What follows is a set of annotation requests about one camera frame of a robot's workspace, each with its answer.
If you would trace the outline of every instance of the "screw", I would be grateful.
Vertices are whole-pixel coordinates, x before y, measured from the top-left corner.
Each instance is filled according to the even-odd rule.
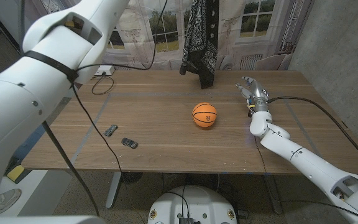
[[[227,215],[230,219],[233,219],[236,215],[234,214],[233,210],[229,209],[227,211]]]
[[[150,219],[153,220],[157,216],[157,211],[154,209],[150,212]]]

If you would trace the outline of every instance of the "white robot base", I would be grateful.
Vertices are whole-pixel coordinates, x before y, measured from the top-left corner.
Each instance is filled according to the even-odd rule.
[[[233,206],[222,195],[211,189],[197,185],[186,185],[172,189],[170,192],[163,194],[154,202],[149,212],[148,224],[237,223]],[[188,207],[180,197],[182,194]]]

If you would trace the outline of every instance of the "floor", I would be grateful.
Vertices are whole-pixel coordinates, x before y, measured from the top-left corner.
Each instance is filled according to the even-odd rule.
[[[106,223],[142,223],[138,214],[147,221],[152,204],[162,195],[162,174],[144,173],[142,178],[128,185],[128,193],[121,185],[116,203],[112,209],[104,207],[108,194],[112,172],[83,171],[80,175],[88,184],[98,204],[101,218]],[[216,174],[191,174],[194,184],[216,188]],[[285,213],[277,215],[261,175],[221,175],[220,193],[231,201],[237,202],[239,209],[250,213],[246,223],[347,223],[334,208],[315,204],[289,203],[284,205]],[[308,179],[302,176],[277,176],[278,191],[282,200],[301,199],[328,202],[326,197]],[[185,183],[185,174],[164,174],[164,191]],[[234,190],[226,187],[231,183]],[[94,208],[85,191],[76,179],[73,179],[58,204],[54,215],[94,215]]]

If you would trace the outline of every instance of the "white power strip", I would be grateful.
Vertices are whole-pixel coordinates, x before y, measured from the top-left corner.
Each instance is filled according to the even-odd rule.
[[[98,71],[94,74],[95,76],[101,76],[103,72],[106,72],[105,75],[112,75],[115,69],[111,65],[100,65]]]

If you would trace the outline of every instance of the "black bandana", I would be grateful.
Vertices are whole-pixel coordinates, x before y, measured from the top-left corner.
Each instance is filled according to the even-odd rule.
[[[218,25],[219,0],[193,0],[180,73],[198,74],[202,89],[214,84]]]

